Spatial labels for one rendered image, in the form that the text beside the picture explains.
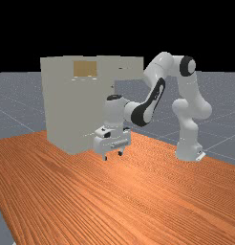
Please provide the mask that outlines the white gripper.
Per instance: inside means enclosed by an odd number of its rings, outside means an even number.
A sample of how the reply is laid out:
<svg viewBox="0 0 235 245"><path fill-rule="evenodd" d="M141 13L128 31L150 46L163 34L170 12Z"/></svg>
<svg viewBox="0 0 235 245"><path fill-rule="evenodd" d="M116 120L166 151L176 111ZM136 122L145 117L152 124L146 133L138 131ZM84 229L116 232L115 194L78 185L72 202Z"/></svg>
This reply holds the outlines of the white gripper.
<svg viewBox="0 0 235 245"><path fill-rule="evenodd" d="M94 151L102 154L102 160L107 161L106 152L118 149L117 154L123 155L124 148L131 144L131 129L129 127L107 127L103 125L95 131Z"/></svg>

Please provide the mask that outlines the pale cabinet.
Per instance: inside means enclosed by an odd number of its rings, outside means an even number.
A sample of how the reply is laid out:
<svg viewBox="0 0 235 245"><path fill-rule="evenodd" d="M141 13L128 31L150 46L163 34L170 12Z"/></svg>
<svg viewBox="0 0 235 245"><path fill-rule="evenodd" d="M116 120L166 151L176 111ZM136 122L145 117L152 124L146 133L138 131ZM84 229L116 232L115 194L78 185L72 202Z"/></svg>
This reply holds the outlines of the pale cabinet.
<svg viewBox="0 0 235 245"><path fill-rule="evenodd" d="M47 140L69 154L93 148L103 105L114 92L105 56L40 59Z"/></svg>

